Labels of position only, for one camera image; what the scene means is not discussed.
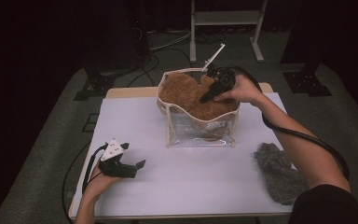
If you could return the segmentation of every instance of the black shirt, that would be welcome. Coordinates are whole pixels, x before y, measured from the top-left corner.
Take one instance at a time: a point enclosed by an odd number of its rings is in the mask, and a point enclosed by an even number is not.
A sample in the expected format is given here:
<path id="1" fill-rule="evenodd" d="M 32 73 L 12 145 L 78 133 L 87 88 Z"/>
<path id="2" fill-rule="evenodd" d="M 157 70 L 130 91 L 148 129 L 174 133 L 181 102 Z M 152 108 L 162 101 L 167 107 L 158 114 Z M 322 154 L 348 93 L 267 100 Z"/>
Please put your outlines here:
<path id="1" fill-rule="evenodd" d="M 321 185 L 298 196 L 289 224 L 358 224 L 358 202 L 346 190 Z"/>

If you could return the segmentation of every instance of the transparent storage bag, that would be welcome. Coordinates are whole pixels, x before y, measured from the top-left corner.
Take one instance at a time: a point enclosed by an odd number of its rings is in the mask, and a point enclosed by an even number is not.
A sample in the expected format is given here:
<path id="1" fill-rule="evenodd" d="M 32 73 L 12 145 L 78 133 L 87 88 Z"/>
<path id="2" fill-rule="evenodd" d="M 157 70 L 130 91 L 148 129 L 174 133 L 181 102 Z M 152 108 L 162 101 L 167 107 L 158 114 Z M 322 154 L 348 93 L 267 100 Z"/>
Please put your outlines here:
<path id="1" fill-rule="evenodd" d="M 233 134 L 238 124 L 240 104 L 235 111 L 215 119 L 202 120 L 191 116 L 181 106 L 166 103 L 159 97 L 170 74 L 186 74 L 201 70 L 187 68 L 166 72 L 158 85 L 157 105 L 161 113 L 167 117 L 167 147 L 235 147 Z"/>

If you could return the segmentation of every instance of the brown plush fabric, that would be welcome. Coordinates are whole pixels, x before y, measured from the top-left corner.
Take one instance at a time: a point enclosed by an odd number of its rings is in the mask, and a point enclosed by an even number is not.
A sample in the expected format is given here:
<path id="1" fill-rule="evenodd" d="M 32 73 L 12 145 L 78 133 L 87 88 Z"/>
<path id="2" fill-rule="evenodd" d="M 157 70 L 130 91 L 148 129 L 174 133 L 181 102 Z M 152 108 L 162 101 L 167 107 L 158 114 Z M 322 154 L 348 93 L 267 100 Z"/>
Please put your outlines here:
<path id="1" fill-rule="evenodd" d="M 194 118 L 202 120 L 215 119 L 237 110 L 239 104 L 232 99 L 200 103 L 201 96 L 209 90 L 213 82 L 213 78 L 202 75 L 199 85 L 196 79 L 189 75 L 172 73 L 167 75 L 158 97 L 163 102 L 179 105 Z"/>

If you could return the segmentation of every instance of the gray carpet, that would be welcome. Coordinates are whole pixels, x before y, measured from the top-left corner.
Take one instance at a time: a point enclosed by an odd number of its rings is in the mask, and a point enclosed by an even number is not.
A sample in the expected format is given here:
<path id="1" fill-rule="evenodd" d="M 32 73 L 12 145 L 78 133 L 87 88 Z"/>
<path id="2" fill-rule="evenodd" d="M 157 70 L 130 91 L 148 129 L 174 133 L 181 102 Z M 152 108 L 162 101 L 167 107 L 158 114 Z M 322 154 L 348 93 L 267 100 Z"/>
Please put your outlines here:
<path id="1" fill-rule="evenodd" d="M 333 96 L 309 97 L 292 93 L 282 73 L 298 71 L 303 64 L 280 64 L 289 33 L 262 32 L 259 45 L 265 61 L 258 63 L 249 43 L 250 33 L 225 35 L 225 39 L 197 45 L 198 61 L 194 67 L 202 67 L 219 48 L 226 47 L 213 62 L 218 66 L 239 65 L 251 72 L 259 82 L 268 82 L 278 92 L 289 115 L 303 123 L 325 142 L 340 151 L 351 169 L 351 185 L 358 199 L 358 105 L 348 94 L 337 74 L 321 65 L 316 76 L 332 92 Z M 150 35 L 151 45 L 161 46 L 177 38 L 177 35 Z M 180 49 L 188 56 L 188 42 L 170 48 Z M 165 71 L 189 67 L 185 55 L 166 49 L 153 53 L 159 58 L 158 66 L 149 74 L 158 85 Z M 156 64 L 152 58 L 145 69 Z M 141 70 L 120 77 L 115 87 L 126 87 Z M 87 75 L 80 69 L 68 82 L 65 90 L 34 143 L 23 164 L 16 182 L 0 208 L 0 223 L 68 223 L 62 210 L 62 183 L 71 162 L 83 147 L 87 147 L 92 133 L 84 126 L 90 114 L 99 113 L 103 97 L 90 97 L 87 101 L 74 101 L 81 91 Z M 132 87 L 150 86 L 147 76 L 132 83 Z M 80 153 L 67 176 L 64 188 L 65 205 L 69 208 L 77 179 L 87 150 Z M 261 217 L 261 223 L 285 223 L 287 217 Z M 213 219 L 141 220 L 140 223 L 252 223 L 244 217 Z M 130 223 L 129 220 L 104 221 L 105 223 Z"/>

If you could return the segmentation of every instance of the gray furry fabric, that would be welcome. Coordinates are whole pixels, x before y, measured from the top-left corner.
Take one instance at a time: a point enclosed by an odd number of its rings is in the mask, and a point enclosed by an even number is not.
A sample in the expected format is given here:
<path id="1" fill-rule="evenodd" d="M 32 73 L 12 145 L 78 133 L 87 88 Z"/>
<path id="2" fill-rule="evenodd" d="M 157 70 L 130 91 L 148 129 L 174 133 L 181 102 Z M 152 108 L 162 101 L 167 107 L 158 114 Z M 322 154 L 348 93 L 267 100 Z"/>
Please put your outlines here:
<path id="1" fill-rule="evenodd" d="M 255 158 L 266 178 L 268 193 L 275 202 L 293 204 L 297 196 L 308 189 L 304 177 L 292 168 L 287 155 L 275 144 L 261 144 Z"/>

